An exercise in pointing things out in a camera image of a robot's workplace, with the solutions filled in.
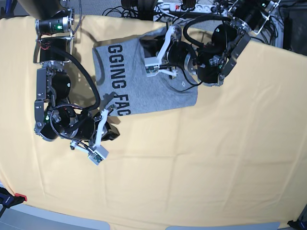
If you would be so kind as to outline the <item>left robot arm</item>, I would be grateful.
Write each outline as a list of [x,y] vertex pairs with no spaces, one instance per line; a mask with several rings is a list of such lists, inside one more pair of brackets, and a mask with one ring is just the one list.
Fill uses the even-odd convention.
[[[221,2],[212,13],[187,22],[184,27],[173,23],[161,35],[140,38],[145,53],[148,77],[159,73],[175,78],[181,71],[192,87],[201,84],[221,86],[237,63],[252,35],[258,35],[279,6],[278,0],[236,0],[231,6]],[[211,41],[192,38],[188,29],[206,21],[221,21]]]

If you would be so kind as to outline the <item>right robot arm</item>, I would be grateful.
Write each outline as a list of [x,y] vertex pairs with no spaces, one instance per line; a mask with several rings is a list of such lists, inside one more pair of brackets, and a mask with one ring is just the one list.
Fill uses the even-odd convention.
[[[74,10],[58,0],[22,0],[21,6],[35,19],[36,46],[33,62],[40,64],[36,76],[35,133],[46,141],[67,139],[70,147],[90,157],[104,159],[104,140],[118,137],[118,130],[107,122],[113,107],[95,115],[100,105],[98,89],[81,63],[72,55]],[[71,80],[65,65],[72,63],[83,74],[94,93],[95,102],[88,107],[69,100]]]

